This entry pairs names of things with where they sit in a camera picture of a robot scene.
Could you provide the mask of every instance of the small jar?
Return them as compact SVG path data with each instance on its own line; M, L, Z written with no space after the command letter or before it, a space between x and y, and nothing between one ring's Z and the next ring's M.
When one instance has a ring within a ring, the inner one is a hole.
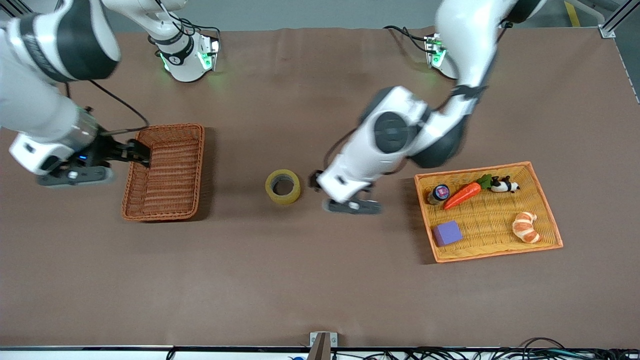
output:
M429 192L427 196L427 202L431 205L437 205L449 198L449 187L441 184L433 188L433 191Z

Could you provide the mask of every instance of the toy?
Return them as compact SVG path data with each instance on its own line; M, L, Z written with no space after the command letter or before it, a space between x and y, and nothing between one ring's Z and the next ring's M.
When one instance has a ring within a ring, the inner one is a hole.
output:
M471 199L480 193L482 189L488 189L491 186L491 174L485 174L480 179L466 185L458 190L447 202L444 203L444 209L451 209L466 200Z
M519 213L513 222L513 233L526 243L537 243L541 236L533 229L533 222L538 218L534 213Z
M437 205L449 198L449 187L441 184L433 188L433 191L429 192L427 196L427 202L431 205Z
M435 236L438 246L448 245L462 239L460 227L455 220L434 227L433 236Z
M502 178L502 180L498 181L498 177L494 176L491 178L491 191L495 193L504 193L504 192L512 192L515 193L516 190L520 189L518 183L512 183L509 181L511 176L507 175Z

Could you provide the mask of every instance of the gray floor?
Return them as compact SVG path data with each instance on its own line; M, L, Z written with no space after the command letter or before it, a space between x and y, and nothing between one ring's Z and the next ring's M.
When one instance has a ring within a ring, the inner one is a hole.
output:
M609 8L624 0L592 0L609 2ZM50 12L56 0L24 0L35 12ZM217 26L222 31L275 30L281 28L382 28L386 25L424 28L435 22L435 11L441 0L191 0L177 12L194 23ZM581 26L596 26L595 19L577 10ZM115 31L141 31L131 20L109 11ZM0 21L8 17L0 12ZM563 0L548 0L534 17L518 27L571 26ZM636 10L616 30L629 76L640 88L640 10Z

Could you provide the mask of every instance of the basket rim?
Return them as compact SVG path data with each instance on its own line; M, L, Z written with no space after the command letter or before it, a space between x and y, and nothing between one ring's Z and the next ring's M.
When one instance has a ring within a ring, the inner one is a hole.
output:
M151 125L144 130L138 131L136 133L136 140L139 140L141 137L141 132L145 130L157 130L157 129L184 129L184 128L193 128L198 131L198 163L197 169L198 172L202 172L202 162L204 160L204 141L205 141L205 128L201 124L197 123L185 123L185 124L160 124L160 125ZM122 205L120 208L120 213L122 218L128 221L156 221L156 220L185 220L193 217L195 213L198 211L198 207L200 204L200 182L202 181L202 176L196 177L196 184L194 187L194 192L196 193L195 200L193 202L193 207L189 211L180 212L180 213L156 213L151 215L140 215L140 216L131 216L128 214L128 203L129 203L129 193L131 191L131 186L133 182L133 167L135 163L129 164L129 173L127 175L127 184L125 186L124 196L122 199Z
M536 189L538 191L538 193L540 194L540 197L542 199L542 203L545 206L545 211L547 212L547 215L549 217L549 222L551 223L552 227L553 227L553 231L554 231L554 236L556 237L556 243L553 245L549 245L549 246L545 246L545 247L535 247L535 248L529 248L529 249L522 249L522 250L518 250L517 252L514 251L510 251L510 250L505 250L505 251L497 251L497 252L492 252L490 254L480 254L480 255L474 255L474 256L467 256L464 258L441 258L438 255L438 247L436 246L436 241L435 238L433 236L433 231L431 230L431 224L429 222L429 217L427 216L427 211L425 209L425 203L424 201L422 201L422 194L420 192L420 180L427 178L427 177L432 177L432 176L448 176L448 175L454 175L454 174L464 174L467 172L486 172L489 170L496 170L496 169L500 169L500 168L506 168L506 167L524 167L527 169L527 171L529 172L529 175L531 176L534 184L536 185ZM415 183L415 189L416 192L418 194L418 203L420 204L420 212L422 213L422 219L424 221L424 226L426 228L427 231L427 236L429 238L429 244L431 245L431 251L433 252L433 257L435 259L435 261L437 263L452 263L455 261L464 261L464 260L471 260L471 259L481 259L481 258L489 258L492 256L500 256L500 255L507 255L507 254L521 254L524 252L534 252L534 251L543 251L543 250L551 250L551 249L560 249L561 247L564 247L564 243L562 241L562 238L560 237L560 231L558 229L557 223L556 223L556 219L554 218L553 212L551 212L551 207L549 206L549 203L547 201L547 197L545 196L545 192L542 190L542 185L540 185L540 181L538 180L538 176L536 175L535 171L533 170L533 164L531 163L531 161L521 161L519 163L511 163L511 164L503 164L503 165L494 165L494 166L489 166L489 167L479 167L479 168L466 168L466 169L461 169L461 170L450 170L450 171L440 171L440 172L431 172L428 174L416 174L413 177L414 183Z

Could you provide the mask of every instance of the panda toy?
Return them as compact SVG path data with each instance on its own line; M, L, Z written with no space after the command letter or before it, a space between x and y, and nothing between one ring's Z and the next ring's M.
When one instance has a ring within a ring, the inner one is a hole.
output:
M491 178L491 191L496 193L504 193L504 192L512 192L515 193L516 190L520 189L518 183L512 183L509 181L511 176L505 176L502 180L498 181L498 177L494 176Z

